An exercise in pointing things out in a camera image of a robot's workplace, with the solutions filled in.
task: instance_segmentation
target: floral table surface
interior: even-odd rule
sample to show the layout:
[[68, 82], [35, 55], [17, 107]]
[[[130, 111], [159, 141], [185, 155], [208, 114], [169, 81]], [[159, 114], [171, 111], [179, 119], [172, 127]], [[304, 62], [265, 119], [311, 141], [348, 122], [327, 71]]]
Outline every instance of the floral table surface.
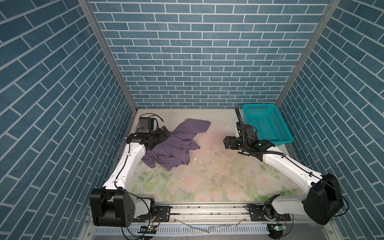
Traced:
[[140, 162], [130, 191], [157, 202], [265, 201], [274, 194], [303, 195], [304, 192], [277, 169], [255, 157], [225, 149], [219, 127], [213, 125], [194, 141], [201, 147], [190, 151], [188, 166], [167, 171], [151, 169]]

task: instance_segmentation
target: brick wall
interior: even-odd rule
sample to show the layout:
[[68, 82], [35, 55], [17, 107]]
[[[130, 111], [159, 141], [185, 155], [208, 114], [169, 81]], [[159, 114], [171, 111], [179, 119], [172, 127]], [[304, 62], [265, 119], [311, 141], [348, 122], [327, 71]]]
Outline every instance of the brick wall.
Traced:
[[345, 239], [384, 239], [383, 12], [342, 0], [281, 106], [302, 163], [341, 183]]
[[328, 1], [91, 4], [139, 108], [233, 108], [276, 100]]
[[0, 1], [0, 239], [78, 237], [131, 114], [76, 0]]

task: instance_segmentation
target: purple shirt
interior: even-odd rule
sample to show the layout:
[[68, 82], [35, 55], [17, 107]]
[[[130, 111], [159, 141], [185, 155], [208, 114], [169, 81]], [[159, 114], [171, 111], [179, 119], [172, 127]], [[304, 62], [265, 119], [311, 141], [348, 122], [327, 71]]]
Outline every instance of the purple shirt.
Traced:
[[153, 150], [147, 150], [141, 159], [148, 167], [154, 168], [155, 162], [168, 171], [173, 167], [189, 164], [189, 150], [200, 149], [192, 139], [201, 132], [206, 132], [211, 125], [210, 121], [190, 119], [180, 123], [170, 137], [157, 144]]

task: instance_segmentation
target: floral tablecloth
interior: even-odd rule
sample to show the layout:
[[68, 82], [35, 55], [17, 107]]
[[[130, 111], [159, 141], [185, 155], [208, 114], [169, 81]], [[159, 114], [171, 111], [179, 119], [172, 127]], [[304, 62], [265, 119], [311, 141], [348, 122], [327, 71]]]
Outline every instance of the floral tablecloth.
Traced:
[[201, 149], [190, 151], [190, 163], [167, 171], [139, 163], [130, 191], [157, 202], [265, 201], [274, 194], [303, 195], [304, 192], [277, 169], [257, 158], [225, 149], [225, 133], [211, 126], [198, 134]]

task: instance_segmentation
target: side wall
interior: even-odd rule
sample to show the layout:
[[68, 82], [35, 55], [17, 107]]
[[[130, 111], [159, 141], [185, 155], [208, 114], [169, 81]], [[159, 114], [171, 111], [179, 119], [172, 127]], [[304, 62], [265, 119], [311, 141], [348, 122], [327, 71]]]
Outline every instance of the side wall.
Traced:
[[384, 239], [383, 12], [342, 0], [281, 106], [302, 163], [339, 179], [349, 239]]
[[329, 0], [91, 0], [139, 108], [273, 103]]
[[0, 1], [0, 239], [78, 237], [131, 115], [76, 0]]

